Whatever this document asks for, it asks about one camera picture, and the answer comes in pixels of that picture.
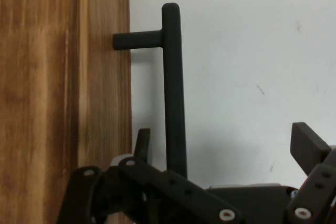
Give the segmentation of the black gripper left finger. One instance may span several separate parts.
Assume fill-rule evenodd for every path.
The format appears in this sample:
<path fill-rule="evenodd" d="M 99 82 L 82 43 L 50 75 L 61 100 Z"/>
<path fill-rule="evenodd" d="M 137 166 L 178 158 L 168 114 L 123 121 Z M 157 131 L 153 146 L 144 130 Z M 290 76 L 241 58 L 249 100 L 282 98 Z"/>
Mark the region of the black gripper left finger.
<path fill-rule="evenodd" d="M 102 171 L 75 170 L 57 218 L 58 223 L 106 223 L 124 213 L 134 223 L 242 223 L 242 213 L 172 171 L 148 164 L 150 130 L 138 133 L 135 152 Z"/>

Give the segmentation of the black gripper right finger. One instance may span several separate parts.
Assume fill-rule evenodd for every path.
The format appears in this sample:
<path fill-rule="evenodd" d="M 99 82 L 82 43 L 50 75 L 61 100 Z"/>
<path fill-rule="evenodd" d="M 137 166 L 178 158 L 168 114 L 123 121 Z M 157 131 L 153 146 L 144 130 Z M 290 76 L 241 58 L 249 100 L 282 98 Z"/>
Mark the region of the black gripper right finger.
<path fill-rule="evenodd" d="M 286 208 L 289 223 L 334 223 L 335 148 L 306 123 L 293 123 L 290 153 L 307 175 Z"/>

